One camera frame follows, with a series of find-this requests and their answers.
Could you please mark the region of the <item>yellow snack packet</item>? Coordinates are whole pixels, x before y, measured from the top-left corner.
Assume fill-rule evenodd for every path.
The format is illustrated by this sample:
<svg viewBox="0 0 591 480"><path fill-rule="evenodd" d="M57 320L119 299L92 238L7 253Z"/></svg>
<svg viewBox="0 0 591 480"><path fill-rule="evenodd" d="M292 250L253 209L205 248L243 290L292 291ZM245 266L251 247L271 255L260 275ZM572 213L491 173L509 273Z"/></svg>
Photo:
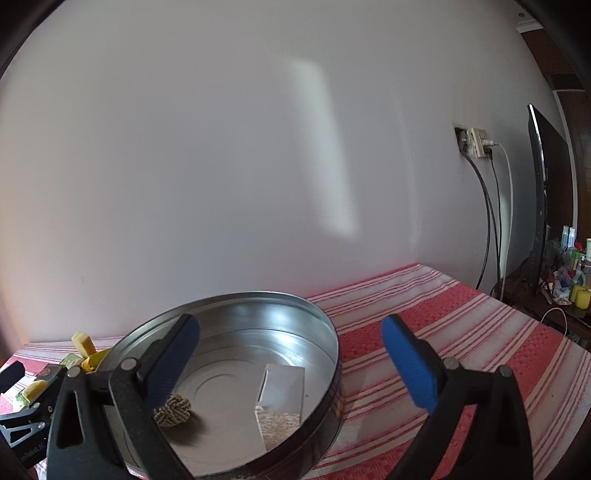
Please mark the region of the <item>yellow snack packet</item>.
<svg viewBox="0 0 591 480"><path fill-rule="evenodd" d="M101 362L104 360L104 358L110 353L110 351L111 348L106 348L88 356L81 362L81 368L87 373L96 371Z"/></svg>

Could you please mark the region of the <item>yellow sponge block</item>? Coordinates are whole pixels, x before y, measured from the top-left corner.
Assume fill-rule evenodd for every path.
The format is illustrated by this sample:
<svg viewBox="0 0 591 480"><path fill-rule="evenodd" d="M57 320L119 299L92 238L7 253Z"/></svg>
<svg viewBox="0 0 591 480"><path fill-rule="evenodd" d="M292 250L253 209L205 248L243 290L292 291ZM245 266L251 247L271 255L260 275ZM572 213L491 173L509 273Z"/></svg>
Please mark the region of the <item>yellow sponge block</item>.
<svg viewBox="0 0 591 480"><path fill-rule="evenodd" d="M82 358L88 358L97 352L92 339L84 332L75 332L71 336L71 342Z"/></svg>

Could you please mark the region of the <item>yellow cup on desk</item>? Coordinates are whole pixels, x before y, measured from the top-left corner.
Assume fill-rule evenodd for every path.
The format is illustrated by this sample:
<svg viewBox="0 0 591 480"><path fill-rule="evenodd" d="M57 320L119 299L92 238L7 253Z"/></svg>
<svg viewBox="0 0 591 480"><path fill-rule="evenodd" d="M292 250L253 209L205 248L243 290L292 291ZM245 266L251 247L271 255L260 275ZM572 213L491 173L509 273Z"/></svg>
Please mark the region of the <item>yellow cup on desk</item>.
<svg viewBox="0 0 591 480"><path fill-rule="evenodd" d="M583 285L574 285L571 290L570 302L578 309L588 309L591 304L590 289Z"/></svg>

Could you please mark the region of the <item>green tissue pack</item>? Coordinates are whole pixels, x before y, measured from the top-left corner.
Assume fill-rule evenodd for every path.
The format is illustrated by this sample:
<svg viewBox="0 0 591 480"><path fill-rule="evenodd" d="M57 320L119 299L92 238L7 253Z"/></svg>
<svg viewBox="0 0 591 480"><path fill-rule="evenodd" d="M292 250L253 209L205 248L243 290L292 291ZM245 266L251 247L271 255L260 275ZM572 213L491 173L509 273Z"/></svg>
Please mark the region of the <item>green tissue pack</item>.
<svg viewBox="0 0 591 480"><path fill-rule="evenodd" d="M75 353L69 353L59 362L59 364L66 369L69 369L74 366L79 366L83 361L84 359L81 356Z"/></svg>

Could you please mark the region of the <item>round metal tin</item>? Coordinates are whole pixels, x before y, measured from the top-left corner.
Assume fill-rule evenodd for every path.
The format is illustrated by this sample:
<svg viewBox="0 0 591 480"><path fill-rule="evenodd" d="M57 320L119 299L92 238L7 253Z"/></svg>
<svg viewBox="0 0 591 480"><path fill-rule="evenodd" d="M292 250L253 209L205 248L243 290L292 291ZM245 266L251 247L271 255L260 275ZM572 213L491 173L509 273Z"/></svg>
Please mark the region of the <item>round metal tin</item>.
<svg viewBox="0 0 591 480"><path fill-rule="evenodd" d="M196 479L301 479L331 448L342 426L342 363L335 326L315 304L285 293L214 296L162 313L119 340L101 362L114 369L139 358L183 314L200 338L174 390L192 413L163 435ZM266 368L303 370L301 426L273 450L256 422Z"/></svg>

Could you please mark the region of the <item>black flat monitor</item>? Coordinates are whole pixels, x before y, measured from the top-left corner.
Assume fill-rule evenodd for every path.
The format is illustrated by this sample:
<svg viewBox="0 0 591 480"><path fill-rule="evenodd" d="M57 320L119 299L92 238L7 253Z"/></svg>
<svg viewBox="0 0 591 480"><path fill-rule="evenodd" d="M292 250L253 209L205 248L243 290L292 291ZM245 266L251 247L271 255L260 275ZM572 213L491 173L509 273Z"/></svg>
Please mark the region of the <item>black flat monitor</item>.
<svg viewBox="0 0 591 480"><path fill-rule="evenodd" d="M539 289L552 241L560 242L563 227L573 220L573 180L567 142L549 120L528 105L528 132L533 154L536 191L535 238L529 257L527 284Z"/></svg>

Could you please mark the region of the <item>white wall power adapter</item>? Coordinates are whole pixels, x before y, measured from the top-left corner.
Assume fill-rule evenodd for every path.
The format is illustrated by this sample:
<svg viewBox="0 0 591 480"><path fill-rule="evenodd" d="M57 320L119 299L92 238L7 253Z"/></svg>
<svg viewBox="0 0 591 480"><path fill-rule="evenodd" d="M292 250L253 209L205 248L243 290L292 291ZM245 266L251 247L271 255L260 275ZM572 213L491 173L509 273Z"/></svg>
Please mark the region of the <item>white wall power adapter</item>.
<svg viewBox="0 0 591 480"><path fill-rule="evenodd" d="M468 152L475 158L486 158L487 153L485 149L488 147L487 144L488 136L484 129L470 127L467 129L467 144Z"/></svg>

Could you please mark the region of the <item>striped red white cloth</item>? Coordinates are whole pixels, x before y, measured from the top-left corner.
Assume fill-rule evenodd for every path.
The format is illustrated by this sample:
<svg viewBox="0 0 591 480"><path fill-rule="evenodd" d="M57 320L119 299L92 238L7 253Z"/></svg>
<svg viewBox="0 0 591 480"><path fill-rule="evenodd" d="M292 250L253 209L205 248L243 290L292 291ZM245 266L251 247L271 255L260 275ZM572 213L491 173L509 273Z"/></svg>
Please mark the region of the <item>striped red white cloth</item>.
<svg viewBox="0 0 591 480"><path fill-rule="evenodd" d="M590 475L590 355L539 321L427 266L414 264L307 300L327 314L339 339L344 416L329 451L304 479L390 479L388 475L428 418L413 402L386 351L382 322L398 315L442 358L470 370L501 365L515 374L524 401L534 459L532 479L586 479ZM74 347L45 348L38 357L14 355L25 376L1 397L1 413L30 402L20 392ZM273 450L301 426L303 370L266 368L256 422ZM434 478L446 478L474 416L467 407ZM133 475L149 479L128 445L115 410L105 408L122 458Z"/></svg>

